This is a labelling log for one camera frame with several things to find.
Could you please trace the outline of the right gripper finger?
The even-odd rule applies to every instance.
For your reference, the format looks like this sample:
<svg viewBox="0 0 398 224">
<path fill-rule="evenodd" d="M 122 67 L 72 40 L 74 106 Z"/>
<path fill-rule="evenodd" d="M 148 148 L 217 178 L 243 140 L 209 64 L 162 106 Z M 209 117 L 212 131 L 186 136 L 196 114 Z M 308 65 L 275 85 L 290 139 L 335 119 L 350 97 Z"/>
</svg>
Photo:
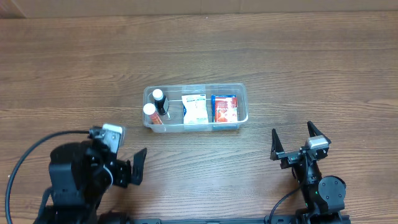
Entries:
<svg viewBox="0 0 398 224">
<path fill-rule="evenodd" d="M 307 122 L 307 128 L 311 138 L 315 136 L 323 136 L 327 140 L 327 142 L 331 144 L 331 140 L 326 137 L 311 121 Z"/>
<path fill-rule="evenodd" d="M 270 159 L 273 161 L 279 160 L 282 157 L 282 154 L 284 153 L 285 151 L 280 142 L 276 129 L 272 129 L 272 146 L 271 146 Z"/>
</svg>

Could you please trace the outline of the orange tube white cap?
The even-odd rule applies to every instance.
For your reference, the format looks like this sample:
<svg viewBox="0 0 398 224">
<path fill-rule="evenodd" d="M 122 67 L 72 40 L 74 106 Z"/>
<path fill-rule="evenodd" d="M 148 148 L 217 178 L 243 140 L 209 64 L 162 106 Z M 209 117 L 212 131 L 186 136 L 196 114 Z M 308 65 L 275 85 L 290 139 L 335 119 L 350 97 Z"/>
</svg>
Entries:
<svg viewBox="0 0 398 224">
<path fill-rule="evenodd" d="M 160 115 L 157 111 L 157 108 L 155 107 L 155 105 L 153 103 L 146 103 L 143 106 L 143 112 L 146 116 L 148 116 L 150 118 L 150 120 L 152 121 L 152 124 L 163 124 Z"/>
</svg>

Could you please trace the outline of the clear plastic container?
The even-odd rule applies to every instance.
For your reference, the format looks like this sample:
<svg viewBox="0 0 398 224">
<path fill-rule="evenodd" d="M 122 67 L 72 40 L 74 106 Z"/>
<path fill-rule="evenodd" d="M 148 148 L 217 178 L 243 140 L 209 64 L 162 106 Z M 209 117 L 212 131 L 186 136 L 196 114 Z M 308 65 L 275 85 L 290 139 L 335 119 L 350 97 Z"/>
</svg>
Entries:
<svg viewBox="0 0 398 224">
<path fill-rule="evenodd" d="M 151 119 L 143 116 L 144 126 L 151 128 L 155 133 L 182 133 L 189 131 L 221 131 L 239 129 L 249 118 L 248 95 L 246 87 L 242 83 L 217 83 L 194 85 L 161 85 L 148 86 L 144 89 L 143 103 L 153 103 L 152 93 L 160 89 L 169 100 L 168 113 L 161 116 L 162 124 L 153 124 Z M 185 124 L 183 122 L 183 95 L 205 95 L 206 109 L 208 112 L 207 124 Z M 213 95 L 237 97 L 238 120 L 234 123 L 214 123 L 211 97 Z"/>
</svg>

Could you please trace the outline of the black bottle white cap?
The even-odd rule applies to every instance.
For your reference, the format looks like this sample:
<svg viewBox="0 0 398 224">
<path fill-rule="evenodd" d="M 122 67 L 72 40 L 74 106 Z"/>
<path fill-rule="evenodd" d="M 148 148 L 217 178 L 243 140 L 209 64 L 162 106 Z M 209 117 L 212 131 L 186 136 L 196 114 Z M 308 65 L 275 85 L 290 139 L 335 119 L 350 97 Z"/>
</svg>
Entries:
<svg viewBox="0 0 398 224">
<path fill-rule="evenodd" d="M 152 92 L 154 105 L 160 115 L 165 115 L 169 110 L 169 101 L 161 89 L 155 89 Z"/>
</svg>

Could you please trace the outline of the white bandage box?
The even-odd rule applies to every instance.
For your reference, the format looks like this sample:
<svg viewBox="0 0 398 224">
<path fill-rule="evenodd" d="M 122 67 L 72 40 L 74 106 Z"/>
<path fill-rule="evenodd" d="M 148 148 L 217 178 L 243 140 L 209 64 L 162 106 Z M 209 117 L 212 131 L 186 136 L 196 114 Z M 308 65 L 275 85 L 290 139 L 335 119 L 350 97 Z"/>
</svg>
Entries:
<svg viewBox="0 0 398 224">
<path fill-rule="evenodd" d="M 206 95 L 183 95 L 183 123 L 208 124 Z"/>
</svg>

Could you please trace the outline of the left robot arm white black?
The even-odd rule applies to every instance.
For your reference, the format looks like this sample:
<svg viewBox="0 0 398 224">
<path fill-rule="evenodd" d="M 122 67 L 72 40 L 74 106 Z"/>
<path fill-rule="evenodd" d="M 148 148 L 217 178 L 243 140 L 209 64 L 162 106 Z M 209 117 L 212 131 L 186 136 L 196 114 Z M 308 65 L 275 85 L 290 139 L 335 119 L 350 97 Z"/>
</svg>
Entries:
<svg viewBox="0 0 398 224">
<path fill-rule="evenodd" d="M 143 180 L 147 149 L 132 161 L 117 158 L 118 144 L 104 140 L 72 142 L 50 154 L 51 187 L 43 194 L 36 223 L 131 223 L 126 213 L 97 214 L 104 193 L 112 186 L 127 188 Z"/>
</svg>

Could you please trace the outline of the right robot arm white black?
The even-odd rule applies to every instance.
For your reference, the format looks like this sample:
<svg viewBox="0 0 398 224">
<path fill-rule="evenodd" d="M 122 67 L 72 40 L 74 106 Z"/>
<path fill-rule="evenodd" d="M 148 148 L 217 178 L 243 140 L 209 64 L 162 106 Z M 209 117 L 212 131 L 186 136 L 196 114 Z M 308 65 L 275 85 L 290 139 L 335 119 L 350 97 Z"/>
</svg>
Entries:
<svg viewBox="0 0 398 224">
<path fill-rule="evenodd" d="M 307 122 L 310 137 L 298 151 L 285 152 L 275 129 L 272 130 L 270 159 L 280 161 L 282 169 L 291 168 L 298 187 L 283 196 L 265 217 L 265 223 L 296 224 L 348 224 L 345 209 L 346 184 L 334 176 L 322 176 L 317 162 L 328 155 L 331 141 L 311 122 Z M 277 207 L 289 196 L 301 191 L 305 208 L 296 210 L 293 215 L 275 215 Z"/>
</svg>

